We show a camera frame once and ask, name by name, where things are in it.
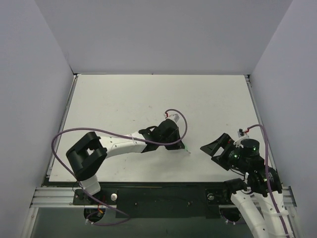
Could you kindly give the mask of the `green key tag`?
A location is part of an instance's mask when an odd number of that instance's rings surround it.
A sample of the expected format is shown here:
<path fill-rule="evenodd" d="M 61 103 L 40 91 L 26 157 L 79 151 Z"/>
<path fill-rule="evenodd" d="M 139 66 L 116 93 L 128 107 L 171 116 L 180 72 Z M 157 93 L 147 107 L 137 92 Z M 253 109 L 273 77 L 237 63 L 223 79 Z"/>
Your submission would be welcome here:
<path fill-rule="evenodd" d="M 188 154 L 191 154 L 191 152 L 189 151 L 189 149 L 188 149 L 187 147 L 185 147 L 184 150 L 185 150 Z"/>

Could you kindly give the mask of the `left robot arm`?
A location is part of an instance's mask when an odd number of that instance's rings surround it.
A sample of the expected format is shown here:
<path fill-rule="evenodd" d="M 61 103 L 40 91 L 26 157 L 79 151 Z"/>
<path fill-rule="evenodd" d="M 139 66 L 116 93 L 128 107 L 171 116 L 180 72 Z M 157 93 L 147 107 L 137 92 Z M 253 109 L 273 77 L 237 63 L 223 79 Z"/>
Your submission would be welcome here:
<path fill-rule="evenodd" d="M 66 157 L 76 180 L 85 191 L 84 198 L 91 204 L 97 204 L 102 198 L 97 171 L 105 159 L 128 153 L 155 151 L 161 143 L 166 150 L 185 149 L 175 119 L 166 118 L 159 126 L 141 129 L 123 138 L 98 136 L 94 131 L 88 132 L 66 152 Z"/>

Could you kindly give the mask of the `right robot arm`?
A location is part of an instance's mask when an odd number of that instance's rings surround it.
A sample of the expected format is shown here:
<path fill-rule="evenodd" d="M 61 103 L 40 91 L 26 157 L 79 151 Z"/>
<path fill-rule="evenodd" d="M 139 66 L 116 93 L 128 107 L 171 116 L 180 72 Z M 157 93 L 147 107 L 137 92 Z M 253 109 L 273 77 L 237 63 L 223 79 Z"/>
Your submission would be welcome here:
<path fill-rule="evenodd" d="M 221 197 L 233 203 L 255 238 L 292 238 L 277 171 L 260 156 L 260 143 L 241 131 L 233 140 L 224 133 L 201 150 L 225 170 L 236 169 L 243 178 L 224 182 Z"/>

